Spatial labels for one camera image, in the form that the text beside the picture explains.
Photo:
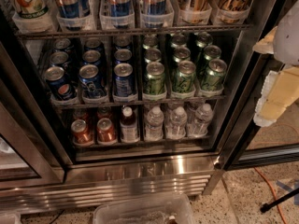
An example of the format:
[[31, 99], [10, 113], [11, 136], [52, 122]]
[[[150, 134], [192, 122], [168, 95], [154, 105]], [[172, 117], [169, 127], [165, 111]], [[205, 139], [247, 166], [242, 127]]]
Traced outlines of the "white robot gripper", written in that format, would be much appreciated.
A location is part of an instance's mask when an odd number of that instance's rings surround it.
[[[276, 60], [299, 65], [299, 0], [263, 39], [252, 48], [260, 54], [273, 54]], [[299, 98], [299, 67], [270, 71], [264, 80], [261, 98], [255, 107], [254, 123], [268, 127]]]

